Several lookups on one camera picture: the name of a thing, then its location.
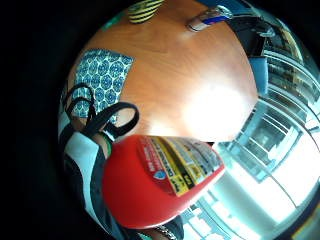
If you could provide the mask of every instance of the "black strap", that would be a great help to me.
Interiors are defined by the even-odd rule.
[[[87,99],[85,97],[77,97],[75,99],[72,100],[72,102],[70,103],[70,105],[68,106],[68,108],[66,109],[66,113],[68,114],[69,118],[71,118],[71,113],[74,109],[74,107],[76,106],[76,104],[78,102],[84,101],[84,102],[88,102],[89,103],[89,111],[88,111],[88,117],[87,117],[87,122],[86,125],[91,121],[92,118],[94,118],[96,116],[96,111],[94,108],[94,95],[93,95],[93,91],[92,89],[85,83],[79,83],[77,85],[74,85],[66,94],[65,98],[63,99],[63,106],[66,106],[66,103],[69,99],[69,97],[71,97],[71,95],[73,94],[73,92],[79,88],[86,88],[89,90],[90,93],[90,99]]]
[[[117,113],[118,111],[129,108],[135,111],[132,119],[126,124],[116,127],[110,122],[110,118]],[[82,130],[82,134],[85,136],[92,138],[92,136],[100,131],[103,128],[107,131],[113,139],[116,139],[119,136],[122,136],[129,132],[139,121],[139,111],[138,108],[131,103],[128,102],[117,102],[99,112]]]

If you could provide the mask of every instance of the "red bottle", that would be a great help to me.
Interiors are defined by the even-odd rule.
[[[223,172],[220,156],[205,142],[131,135],[113,145],[103,198],[122,226],[151,228],[185,211]]]

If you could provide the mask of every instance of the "patterned cloth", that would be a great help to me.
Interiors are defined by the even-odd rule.
[[[93,90],[96,112],[119,101],[126,76],[133,63],[133,58],[104,49],[91,49],[84,53],[76,70],[75,85],[87,83]],[[72,95],[89,98],[87,89],[78,89]],[[73,115],[85,118],[88,116],[89,104],[81,101],[76,104]]]

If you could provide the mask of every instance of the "wooden table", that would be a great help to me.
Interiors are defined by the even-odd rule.
[[[233,140],[244,125],[257,102],[253,73],[225,22],[197,33],[186,28],[205,9],[194,0],[166,0],[145,23],[132,24],[125,14],[107,30],[99,29],[79,54],[103,48],[134,58],[120,101],[136,104],[140,121],[128,134],[219,142]],[[130,114],[120,112],[117,124]]]

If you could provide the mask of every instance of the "yellow striped item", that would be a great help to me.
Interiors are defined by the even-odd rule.
[[[129,20],[132,23],[143,23],[152,18],[164,0],[144,0],[128,8]]]

